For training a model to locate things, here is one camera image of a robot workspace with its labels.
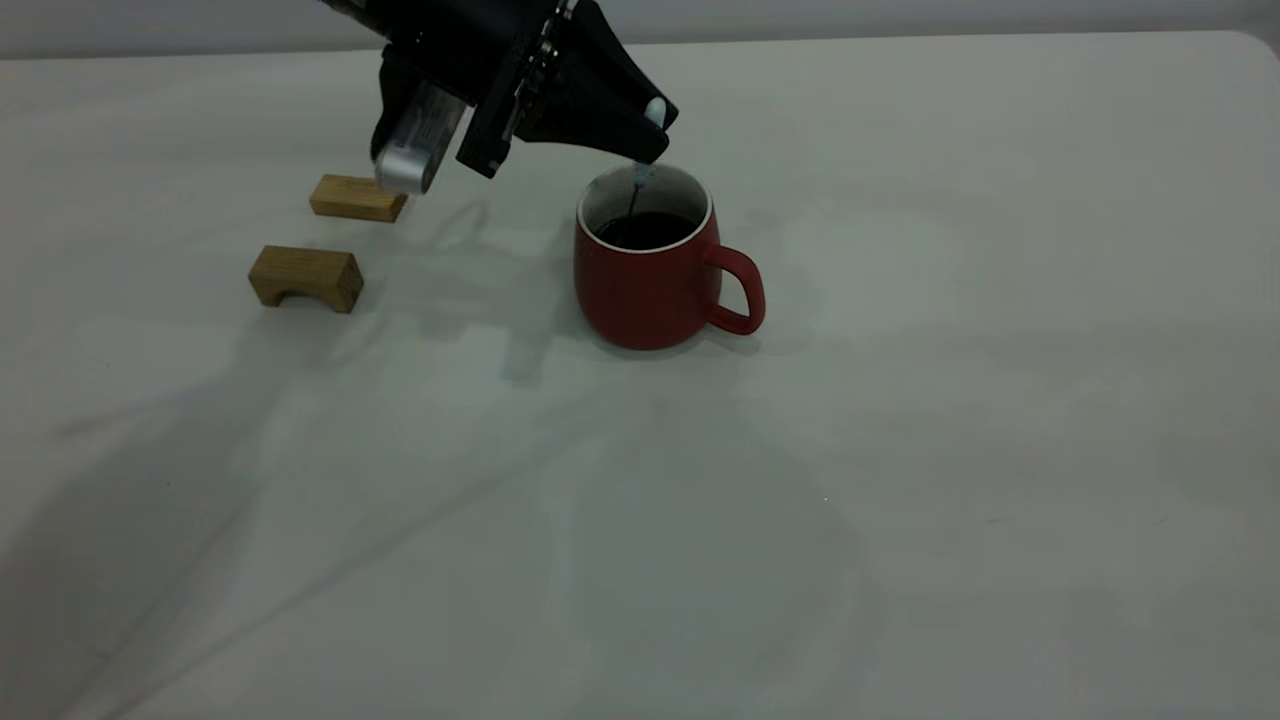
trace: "mug rim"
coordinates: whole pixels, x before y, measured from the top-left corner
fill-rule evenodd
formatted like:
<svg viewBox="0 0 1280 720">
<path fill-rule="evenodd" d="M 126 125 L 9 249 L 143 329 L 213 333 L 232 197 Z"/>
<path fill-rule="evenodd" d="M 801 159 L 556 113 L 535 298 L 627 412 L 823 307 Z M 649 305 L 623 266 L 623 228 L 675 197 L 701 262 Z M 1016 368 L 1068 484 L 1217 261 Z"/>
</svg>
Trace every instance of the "mug rim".
<svg viewBox="0 0 1280 720">
<path fill-rule="evenodd" d="M 595 234 L 595 231 L 593 231 L 590 227 L 588 227 L 586 218 L 584 215 L 585 215 L 585 209 L 586 209 L 586 199 L 588 199 L 588 196 L 591 195 L 591 186 L 594 186 L 596 183 L 596 181 L 599 181 L 600 178 L 603 178 L 605 176 L 612 176 L 613 173 L 617 173 L 620 170 L 631 170 L 632 168 L 635 168 L 634 163 L 632 164 L 627 164 L 627 165 L 618 165 L 618 167 L 616 167 L 616 168 L 613 168 L 611 170 L 605 170 L 605 172 L 600 173 L 599 176 L 595 176 L 595 178 L 591 179 L 590 183 L 588 183 L 586 190 L 582 191 L 582 196 L 577 201 L 577 227 L 581 228 L 581 231 L 585 232 L 586 236 L 590 237 L 593 241 L 595 241 L 595 243 L 599 245 L 600 247 L 604 247 L 605 250 L 609 250 L 609 251 L 613 251 L 613 252 L 622 252 L 623 255 L 660 255 L 663 252 L 668 252 L 668 251 L 676 250 L 678 247 L 684 247 L 684 246 L 689 245 L 690 242 L 692 242 L 695 237 L 700 236 L 703 233 L 703 231 L 707 229 L 707 225 L 712 222 L 712 215 L 716 214 L 716 201 L 712 199 L 712 192 L 709 190 L 707 190 L 707 186 L 703 184 L 703 181 L 695 178 L 692 176 L 692 173 L 690 173 L 689 170 L 677 168 L 676 165 L 668 165 L 667 163 L 654 163 L 653 167 L 654 168 L 663 168 L 666 170 L 676 170 L 677 173 L 681 173 L 685 177 L 687 177 L 689 179 L 694 181 L 694 184 L 698 186 L 698 190 L 703 191 L 703 196 L 707 197 L 707 211 L 703 213 L 703 222 L 698 224 L 698 229 L 695 229 L 694 232 L 689 233 L 689 236 L 685 237 L 684 240 L 681 240 L 680 242 L 673 242 L 671 245 L 664 245 L 663 247 L 658 247 L 655 250 L 626 250 L 626 249 L 618 247 L 616 245 L 609 245 L 608 242 L 604 242 L 603 240 L 600 240 Z"/>
</svg>

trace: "wooden block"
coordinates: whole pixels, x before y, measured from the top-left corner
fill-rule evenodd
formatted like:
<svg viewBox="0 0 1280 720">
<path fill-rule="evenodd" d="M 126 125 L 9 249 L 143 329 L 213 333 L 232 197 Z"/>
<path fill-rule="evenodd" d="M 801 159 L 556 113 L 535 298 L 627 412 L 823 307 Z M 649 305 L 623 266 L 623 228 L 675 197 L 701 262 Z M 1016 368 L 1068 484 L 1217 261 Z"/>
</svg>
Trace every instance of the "wooden block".
<svg viewBox="0 0 1280 720">
<path fill-rule="evenodd" d="M 325 176 L 311 193 L 311 210 L 316 215 L 394 223 L 406 201 L 407 195 L 383 192 L 369 178 Z"/>
<path fill-rule="evenodd" d="M 334 313 L 356 307 L 365 278 L 351 252 L 266 246 L 248 273 L 257 299 L 279 307 L 287 295 L 306 295 L 329 304 Z"/>
</svg>

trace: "rectangular wooden block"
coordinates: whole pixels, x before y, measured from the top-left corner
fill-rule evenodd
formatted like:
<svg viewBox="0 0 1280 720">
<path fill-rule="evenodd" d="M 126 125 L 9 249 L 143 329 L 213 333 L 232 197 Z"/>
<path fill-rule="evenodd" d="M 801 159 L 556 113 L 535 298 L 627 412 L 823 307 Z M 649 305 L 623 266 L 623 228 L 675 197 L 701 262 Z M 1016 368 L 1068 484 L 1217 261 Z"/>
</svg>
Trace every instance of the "rectangular wooden block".
<svg viewBox="0 0 1280 720">
<path fill-rule="evenodd" d="M 316 215 L 394 223 L 407 195 L 384 192 L 370 178 L 325 176 L 311 193 L 311 210 Z"/>
</svg>

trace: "white wall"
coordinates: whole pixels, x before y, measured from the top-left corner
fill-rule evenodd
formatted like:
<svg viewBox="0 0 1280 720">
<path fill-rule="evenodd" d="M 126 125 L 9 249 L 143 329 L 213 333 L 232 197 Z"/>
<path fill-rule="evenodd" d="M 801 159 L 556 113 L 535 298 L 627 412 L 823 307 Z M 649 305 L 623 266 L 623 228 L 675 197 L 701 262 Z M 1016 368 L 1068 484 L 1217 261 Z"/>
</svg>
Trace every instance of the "white wall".
<svg viewBox="0 0 1280 720">
<path fill-rule="evenodd" d="M 1276 0 L 602 0 L 631 41 L 1243 27 Z M 0 58 L 374 46 L 316 0 L 0 0 Z"/>
</svg>

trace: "red mug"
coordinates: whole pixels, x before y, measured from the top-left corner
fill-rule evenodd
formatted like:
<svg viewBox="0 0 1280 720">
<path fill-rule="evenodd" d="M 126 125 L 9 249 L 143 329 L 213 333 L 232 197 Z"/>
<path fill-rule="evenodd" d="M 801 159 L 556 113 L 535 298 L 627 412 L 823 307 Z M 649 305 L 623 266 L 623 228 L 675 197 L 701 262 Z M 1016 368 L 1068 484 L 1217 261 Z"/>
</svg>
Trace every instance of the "red mug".
<svg viewBox="0 0 1280 720">
<path fill-rule="evenodd" d="M 663 350 L 710 323 L 753 334 L 764 322 L 764 283 L 750 258 L 721 246 L 716 205 L 689 173 L 654 165 L 635 213 L 666 213 L 698 225 L 692 234 L 657 250 L 623 250 L 600 240 L 609 223 L 627 217 L 635 167 L 595 178 L 577 204 L 573 282 L 577 302 L 604 340 L 630 350 Z M 749 315 L 719 305 L 722 270 L 746 290 Z"/>
</svg>

